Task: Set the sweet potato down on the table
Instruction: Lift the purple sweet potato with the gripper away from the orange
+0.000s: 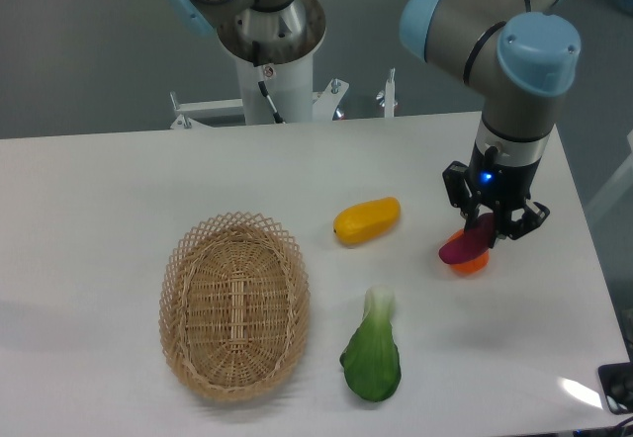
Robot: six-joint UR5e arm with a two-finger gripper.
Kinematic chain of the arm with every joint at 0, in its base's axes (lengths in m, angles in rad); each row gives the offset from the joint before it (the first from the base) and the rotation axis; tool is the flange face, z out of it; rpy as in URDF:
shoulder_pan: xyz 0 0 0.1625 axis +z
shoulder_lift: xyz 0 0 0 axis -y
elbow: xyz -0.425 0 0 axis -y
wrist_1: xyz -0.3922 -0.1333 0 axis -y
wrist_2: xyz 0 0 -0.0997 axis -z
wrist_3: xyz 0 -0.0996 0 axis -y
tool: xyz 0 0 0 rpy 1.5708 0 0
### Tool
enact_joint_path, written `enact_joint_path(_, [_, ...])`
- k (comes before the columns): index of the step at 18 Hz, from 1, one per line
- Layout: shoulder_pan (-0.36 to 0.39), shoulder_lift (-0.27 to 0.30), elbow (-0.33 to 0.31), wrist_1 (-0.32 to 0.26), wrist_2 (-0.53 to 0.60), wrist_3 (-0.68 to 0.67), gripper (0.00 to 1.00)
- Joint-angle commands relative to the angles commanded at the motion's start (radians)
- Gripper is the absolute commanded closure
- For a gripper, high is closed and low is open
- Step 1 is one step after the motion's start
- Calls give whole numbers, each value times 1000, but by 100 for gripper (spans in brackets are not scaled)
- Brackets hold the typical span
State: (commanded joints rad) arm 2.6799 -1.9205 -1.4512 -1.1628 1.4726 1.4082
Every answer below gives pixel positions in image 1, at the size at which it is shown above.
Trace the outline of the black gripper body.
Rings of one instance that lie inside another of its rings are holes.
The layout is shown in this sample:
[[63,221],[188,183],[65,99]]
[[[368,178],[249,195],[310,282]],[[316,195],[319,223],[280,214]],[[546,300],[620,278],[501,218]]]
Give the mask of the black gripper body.
[[515,211],[523,210],[530,198],[530,188],[539,161],[529,165],[507,166],[498,163],[488,165],[485,155],[475,145],[467,170],[467,183],[472,193],[481,193],[480,202],[512,219]]

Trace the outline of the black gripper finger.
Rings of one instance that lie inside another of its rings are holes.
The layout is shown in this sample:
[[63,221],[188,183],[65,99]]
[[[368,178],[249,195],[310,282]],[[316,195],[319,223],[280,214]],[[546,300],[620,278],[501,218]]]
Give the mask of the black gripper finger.
[[459,161],[453,161],[443,171],[442,179],[449,203],[460,211],[465,221],[464,230],[472,229],[479,217],[481,202],[478,193],[473,194],[470,191],[467,182],[468,167]]
[[550,210],[543,204],[526,199],[519,209],[519,219],[512,218],[512,210],[505,204],[496,202],[493,208],[494,229],[489,241],[489,249],[493,249],[500,239],[517,240],[539,228],[550,215]]

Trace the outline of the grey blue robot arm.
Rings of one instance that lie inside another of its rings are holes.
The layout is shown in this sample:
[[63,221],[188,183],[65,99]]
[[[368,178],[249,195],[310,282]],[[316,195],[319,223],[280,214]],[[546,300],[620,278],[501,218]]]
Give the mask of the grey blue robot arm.
[[[246,121],[329,121],[313,95],[313,56],[326,21],[317,0],[169,0],[199,35],[233,57]],[[480,253],[538,228],[548,209],[530,193],[581,53],[578,31],[551,13],[560,0],[408,0],[399,33],[414,56],[460,79],[485,104],[468,163],[443,172],[463,235],[442,249]]]

